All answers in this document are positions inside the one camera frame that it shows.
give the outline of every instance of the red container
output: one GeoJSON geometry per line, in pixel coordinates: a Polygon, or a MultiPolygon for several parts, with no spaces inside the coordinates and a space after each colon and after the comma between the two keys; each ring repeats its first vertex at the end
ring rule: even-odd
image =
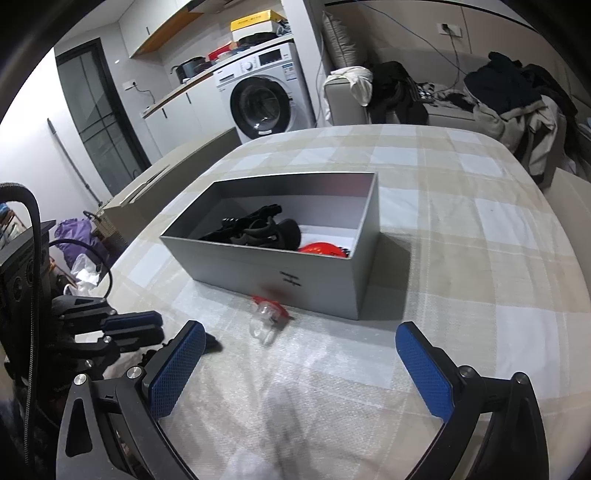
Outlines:
{"type": "Polygon", "coordinates": [[[217,50],[214,50],[213,52],[211,52],[210,54],[208,54],[207,55],[207,58],[209,59],[209,61],[217,60],[217,56],[220,53],[224,53],[225,51],[230,51],[231,50],[231,48],[230,48],[231,45],[232,45],[232,42],[224,45],[223,47],[219,47],[217,50]]]}

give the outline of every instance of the glass door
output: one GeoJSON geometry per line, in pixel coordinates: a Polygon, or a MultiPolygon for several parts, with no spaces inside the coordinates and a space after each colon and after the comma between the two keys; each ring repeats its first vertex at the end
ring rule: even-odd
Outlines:
{"type": "Polygon", "coordinates": [[[230,95],[236,126],[249,138],[283,133],[291,119],[290,98],[283,87],[263,77],[248,77],[230,95]]]}
{"type": "Polygon", "coordinates": [[[66,103],[92,163],[112,195],[150,166],[107,67],[100,39],[56,57],[66,103]]]}

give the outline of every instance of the white cloth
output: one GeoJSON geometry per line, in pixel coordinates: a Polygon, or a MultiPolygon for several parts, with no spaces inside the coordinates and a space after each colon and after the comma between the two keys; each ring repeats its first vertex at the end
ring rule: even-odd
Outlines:
{"type": "Polygon", "coordinates": [[[351,85],[351,94],[361,106],[367,106],[371,100],[372,85],[374,74],[364,67],[345,67],[344,69],[334,70],[326,77],[322,87],[322,97],[324,100],[324,118],[330,120],[330,105],[326,99],[326,84],[331,80],[347,79],[351,85]]]}
{"type": "Polygon", "coordinates": [[[501,142],[511,153],[516,152],[523,136],[528,135],[528,147],[521,162],[530,175],[542,175],[558,133],[559,108],[555,101],[542,95],[541,100],[531,105],[499,115],[472,95],[467,87],[465,92],[475,101],[474,120],[480,131],[501,142]],[[535,134],[542,127],[547,133],[536,141],[535,134]]]}

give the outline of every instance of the yellow box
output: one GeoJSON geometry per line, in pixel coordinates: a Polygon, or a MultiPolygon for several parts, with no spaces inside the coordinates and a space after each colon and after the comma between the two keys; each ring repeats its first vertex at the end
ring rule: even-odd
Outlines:
{"type": "Polygon", "coordinates": [[[249,25],[255,25],[260,22],[266,22],[268,20],[280,22],[281,20],[286,19],[277,12],[274,12],[273,10],[263,10],[262,12],[259,12],[257,14],[248,15],[247,17],[242,17],[238,20],[234,20],[230,24],[230,31],[248,27],[249,25]]]}

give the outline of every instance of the plaid tablecloth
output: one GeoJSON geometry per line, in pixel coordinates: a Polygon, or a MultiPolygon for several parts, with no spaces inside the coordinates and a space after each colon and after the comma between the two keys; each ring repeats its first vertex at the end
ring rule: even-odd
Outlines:
{"type": "Polygon", "coordinates": [[[365,125],[252,141],[171,202],[114,275],[120,312],[158,310],[169,337],[196,319],[224,346],[201,359],[161,420],[201,480],[404,478],[441,420],[396,353],[402,320],[458,365],[530,376],[552,478],[567,478],[589,447],[589,293],[540,191],[483,135],[365,125]],[[379,172],[382,236],[361,321],[288,308],[293,319],[265,348],[249,335],[252,300],[191,280],[158,236],[215,180],[305,171],[379,172]]]}

